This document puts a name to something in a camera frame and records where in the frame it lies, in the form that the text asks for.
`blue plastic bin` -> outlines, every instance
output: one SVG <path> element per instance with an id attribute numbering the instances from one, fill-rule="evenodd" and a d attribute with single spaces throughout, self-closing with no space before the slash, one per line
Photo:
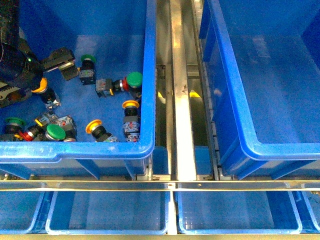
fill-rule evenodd
<path id="1" fill-rule="evenodd" d="M 0 191 L 0 234 L 44 233 L 52 194 Z"/>
<path id="2" fill-rule="evenodd" d="M 197 172 L 210 174 L 208 148 L 195 147 Z M 302 223 L 291 192 L 176 192 L 182 234 L 299 234 Z"/>
<path id="3" fill-rule="evenodd" d="M 320 233 L 320 196 L 309 191 L 293 192 L 302 222 L 302 233 Z"/>
<path id="4" fill-rule="evenodd" d="M 138 143 L 125 142 L 122 103 L 132 99 L 129 93 L 99 98 L 95 85 L 82 86 L 78 77 L 66 81 L 56 70 L 45 75 L 62 103 L 55 113 L 74 118 L 78 142 L 0 142 L 0 162 L 115 160 L 124 163 L 132 176 L 144 174 L 145 160 L 155 146 L 156 1 L 100 0 L 90 4 L 86 0 L 21 0 L 20 27 L 40 60 L 57 48 L 67 47 L 73 50 L 78 67 L 83 54 L 95 56 L 97 79 L 115 81 L 131 72 L 143 73 L 141 139 Z M 30 126 L 45 111 L 36 95 L 0 109 L 0 130 L 7 117 L 20 117 Z M 120 143 L 95 142 L 86 134 L 86 125 L 94 119 L 101 119 Z"/>
<path id="5" fill-rule="evenodd" d="M 167 150 L 164 147 L 156 146 L 153 150 L 153 170 L 158 174 L 168 169 L 162 168 L 162 162 L 157 159 L 167 158 Z M 119 160 L 76 160 L 62 159 L 58 162 L 47 163 L 2 163 L 0 164 L 0 174 L 9 173 L 22 179 L 29 179 L 31 175 L 37 177 L 59 176 L 59 177 L 94 177 L 100 179 L 101 176 L 124 176 L 132 177 L 128 171 L 125 161 Z"/>
<path id="6" fill-rule="evenodd" d="M 155 150 L 153 171 L 168 174 L 167 150 Z M 46 222 L 50 235 L 163 235 L 169 192 L 55 192 Z"/>
<path id="7" fill-rule="evenodd" d="M 205 0 L 199 37 L 223 174 L 277 179 L 320 159 L 320 2 Z"/>

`metal rail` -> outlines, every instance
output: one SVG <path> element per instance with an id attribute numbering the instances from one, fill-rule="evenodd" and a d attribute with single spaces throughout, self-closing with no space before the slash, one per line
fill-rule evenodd
<path id="1" fill-rule="evenodd" d="M 318 240 L 318 234 L 216 234 L 216 235 L 0 235 L 0 240 Z"/>
<path id="2" fill-rule="evenodd" d="M 170 0 L 170 22 L 175 111 L 176 179 L 181 181 L 194 181 L 197 179 L 197 172 L 181 0 Z"/>
<path id="3" fill-rule="evenodd" d="M 320 191 L 319 180 L 250 181 L 106 181 L 4 180 L 0 191 L 185 192 L 185 191 Z"/>

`bin floor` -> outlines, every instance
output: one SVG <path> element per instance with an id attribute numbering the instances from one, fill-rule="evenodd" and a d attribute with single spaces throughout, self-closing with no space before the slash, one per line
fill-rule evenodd
<path id="1" fill-rule="evenodd" d="M 59 192 L 50 230 L 108 231 L 165 229 L 165 192 Z"/>
<path id="2" fill-rule="evenodd" d="M 320 71 L 300 36 L 231 36 L 261 143 L 319 143 Z"/>
<path id="3" fill-rule="evenodd" d="M 181 192 L 186 230 L 273 229 L 266 192 Z"/>
<path id="4" fill-rule="evenodd" d="M 320 225 L 320 196 L 309 191 L 306 192 L 311 208 L 313 210 L 316 222 Z"/>
<path id="5" fill-rule="evenodd" d="M 0 192 L 0 232 L 26 231 L 32 228 L 41 192 L 2 191 Z"/>
<path id="6" fill-rule="evenodd" d="M 131 72 L 142 73 L 144 44 L 144 35 L 79 35 L 73 52 L 78 67 L 81 66 L 81 56 L 91 54 L 96 57 L 97 79 L 111 78 L 115 81 L 123 79 Z M 62 103 L 54 112 L 59 117 L 71 115 L 77 125 L 79 142 L 94 142 L 94 138 L 85 132 L 87 124 L 94 119 L 102 120 L 108 132 L 125 142 L 122 132 L 122 103 L 132 99 L 129 93 L 121 92 L 115 96 L 99 98 L 95 91 L 96 85 L 83 86 L 78 77 L 66 81 L 58 70 L 47 73 L 45 77 Z M 40 97 L 34 95 L 24 102 L 0 109 L 0 128 L 8 117 L 19 117 L 26 120 L 27 126 L 34 125 L 34 119 L 45 111 Z"/>

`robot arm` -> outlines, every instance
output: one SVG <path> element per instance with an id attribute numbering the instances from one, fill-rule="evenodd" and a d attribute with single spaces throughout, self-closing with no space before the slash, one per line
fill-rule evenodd
<path id="1" fill-rule="evenodd" d="M 40 88 L 44 72 L 59 69 L 66 80 L 78 75 L 75 56 L 65 47 L 37 59 L 27 41 L 19 38 L 19 7 L 19 0 L 0 0 L 0 108 L 31 96 L 30 91 Z"/>

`empty blue bin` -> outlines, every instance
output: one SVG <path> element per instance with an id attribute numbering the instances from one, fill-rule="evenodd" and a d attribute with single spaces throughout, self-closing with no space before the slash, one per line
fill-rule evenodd
<path id="1" fill-rule="evenodd" d="M 195 147 L 197 172 L 204 175 L 211 171 L 206 151 Z M 299 234 L 302 230 L 288 191 L 176 192 L 175 199 L 182 234 Z"/>
<path id="2" fill-rule="evenodd" d="M 168 154 L 155 149 L 154 174 L 168 174 Z M 46 231 L 50 235 L 163 235 L 169 192 L 55 192 Z"/>
<path id="3" fill-rule="evenodd" d="M 96 78 L 123 79 L 131 72 L 143 73 L 141 139 L 125 142 L 122 103 L 131 100 L 128 92 L 99 98 L 95 85 L 83 86 L 78 77 L 66 81 L 58 70 L 45 74 L 59 95 L 59 117 L 71 115 L 77 125 L 78 142 L 0 142 L 1 163 L 57 163 L 61 159 L 117 161 L 131 176 L 144 174 L 146 161 L 155 146 L 155 0 L 21 0 L 20 27 L 31 50 L 41 60 L 60 47 L 73 50 L 76 65 L 81 56 L 95 56 Z M 7 117 L 19 117 L 34 125 L 46 108 L 39 96 L 0 109 L 0 130 Z M 86 125 L 101 119 L 106 130 L 120 142 L 95 142 Z"/>
<path id="4" fill-rule="evenodd" d="M 302 233 L 320 233 L 320 196 L 309 191 L 293 192 L 302 222 Z"/>
<path id="5" fill-rule="evenodd" d="M 43 233 L 51 197 L 37 191 L 0 191 L 0 234 Z"/>
<path id="6" fill-rule="evenodd" d="M 278 179 L 320 159 L 319 29 L 318 0 L 204 1 L 199 37 L 224 175 Z"/>

